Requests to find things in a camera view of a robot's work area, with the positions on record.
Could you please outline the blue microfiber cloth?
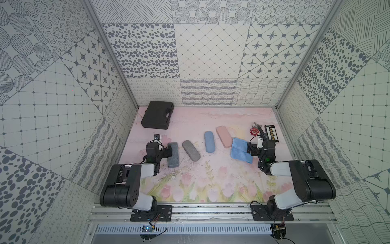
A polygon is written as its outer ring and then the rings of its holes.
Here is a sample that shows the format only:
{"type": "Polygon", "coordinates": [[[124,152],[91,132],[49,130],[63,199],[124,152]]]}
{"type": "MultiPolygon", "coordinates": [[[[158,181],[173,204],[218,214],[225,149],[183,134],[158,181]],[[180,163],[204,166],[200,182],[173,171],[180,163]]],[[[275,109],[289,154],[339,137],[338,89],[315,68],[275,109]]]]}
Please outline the blue microfiber cloth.
{"type": "Polygon", "coordinates": [[[253,156],[247,152],[248,142],[239,138],[233,138],[231,158],[252,164],[253,156]]]}

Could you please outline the pink eyeglass case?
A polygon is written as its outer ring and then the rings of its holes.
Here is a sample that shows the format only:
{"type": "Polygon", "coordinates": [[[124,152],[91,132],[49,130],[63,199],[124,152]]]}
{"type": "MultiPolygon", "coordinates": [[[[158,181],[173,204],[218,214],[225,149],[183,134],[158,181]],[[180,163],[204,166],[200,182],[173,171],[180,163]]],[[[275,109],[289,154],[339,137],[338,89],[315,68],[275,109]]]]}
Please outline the pink eyeglass case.
{"type": "Polygon", "coordinates": [[[233,144],[233,138],[231,137],[228,129],[225,126],[219,126],[216,128],[217,135],[224,148],[230,148],[233,144]]]}

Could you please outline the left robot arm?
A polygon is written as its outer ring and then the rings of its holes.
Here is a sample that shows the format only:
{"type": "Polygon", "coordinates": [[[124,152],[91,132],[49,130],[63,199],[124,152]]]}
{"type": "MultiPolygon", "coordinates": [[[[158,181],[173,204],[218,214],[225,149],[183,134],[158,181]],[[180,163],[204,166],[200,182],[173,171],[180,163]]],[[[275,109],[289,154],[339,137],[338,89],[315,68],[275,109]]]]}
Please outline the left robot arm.
{"type": "Polygon", "coordinates": [[[141,180],[157,176],[163,159],[177,163],[178,156],[177,143],[164,146],[160,135],[154,135],[154,139],[146,144],[146,155],[140,163],[115,164],[111,167],[100,194],[100,205],[156,213],[157,200],[141,192],[141,180]]]}

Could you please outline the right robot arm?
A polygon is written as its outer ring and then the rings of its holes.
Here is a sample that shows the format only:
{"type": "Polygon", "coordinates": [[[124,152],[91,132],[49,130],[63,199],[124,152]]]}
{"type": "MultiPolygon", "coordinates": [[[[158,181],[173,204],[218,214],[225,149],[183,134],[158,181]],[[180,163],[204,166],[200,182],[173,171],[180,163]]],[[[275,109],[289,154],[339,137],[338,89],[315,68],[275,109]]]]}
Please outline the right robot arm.
{"type": "Polygon", "coordinates": [[[247,152],[258,157],[258,168],[268,176],[289,176],[293,188],[267,201],[268,212],[288,210],[309,202],[331,200],[336,197],[336,188],[318,160],[276,161],[276,143],[259,129],[262,146],[248,143],[247,152]]]}

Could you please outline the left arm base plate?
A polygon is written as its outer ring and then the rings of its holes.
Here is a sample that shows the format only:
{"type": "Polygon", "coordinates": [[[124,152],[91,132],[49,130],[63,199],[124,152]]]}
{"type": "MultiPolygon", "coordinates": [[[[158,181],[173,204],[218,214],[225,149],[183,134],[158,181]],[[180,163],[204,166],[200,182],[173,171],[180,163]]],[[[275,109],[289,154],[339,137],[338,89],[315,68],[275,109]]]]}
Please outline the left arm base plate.
{"type": "Polygon", "coordinates": [[[169,222],[172,218],[172,205],[157,205],[151,210],[134,210],[131,215],[131,222],[169,222]]]}

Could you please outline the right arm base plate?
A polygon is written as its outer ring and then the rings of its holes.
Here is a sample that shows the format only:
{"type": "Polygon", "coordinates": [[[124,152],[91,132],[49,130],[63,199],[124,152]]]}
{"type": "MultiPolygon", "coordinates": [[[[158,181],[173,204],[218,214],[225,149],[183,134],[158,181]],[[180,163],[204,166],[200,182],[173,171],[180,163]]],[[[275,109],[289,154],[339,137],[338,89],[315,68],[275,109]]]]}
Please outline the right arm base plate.
{"type": "Polygon", "coordinates": [[[255,222],[294,221],[294,217],[290,209],[276,208],[275,210],[269,210],[267,206],[260,204],[251,204],[250,209],[255,222]]]}

